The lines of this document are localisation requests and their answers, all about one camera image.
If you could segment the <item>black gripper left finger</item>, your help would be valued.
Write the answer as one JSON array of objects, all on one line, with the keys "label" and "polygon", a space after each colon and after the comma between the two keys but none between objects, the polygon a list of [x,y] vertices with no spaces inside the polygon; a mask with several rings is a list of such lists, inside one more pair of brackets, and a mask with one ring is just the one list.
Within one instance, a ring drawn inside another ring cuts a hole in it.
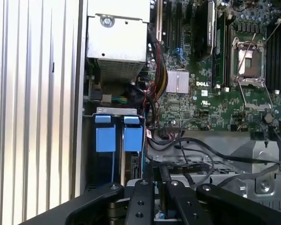
[{"label": "black gripper left finger", "polygon": [[[69,200],[53,209],[37,215],[24,225],[70,225],[82,215],[91,210],[88,216],[95,215],[96,210],[102,209],[109,203],[118,200],[125,188],[117,183],[102,185],[90,192]],[[135,183],[126,211],[126,225],[152,225],[154,223],[154,185],[147,180]]]}]

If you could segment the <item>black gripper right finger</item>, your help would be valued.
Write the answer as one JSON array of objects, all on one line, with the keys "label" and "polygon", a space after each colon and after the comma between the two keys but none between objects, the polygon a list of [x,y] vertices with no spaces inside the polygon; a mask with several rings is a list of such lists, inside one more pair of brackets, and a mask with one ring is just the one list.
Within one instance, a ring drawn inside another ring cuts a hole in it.
[{"label": "black gripper right finger", "polygon": [[212,184],[192,190],[172,180],[166,189],[184,225],[281,225],[281,212]]}]

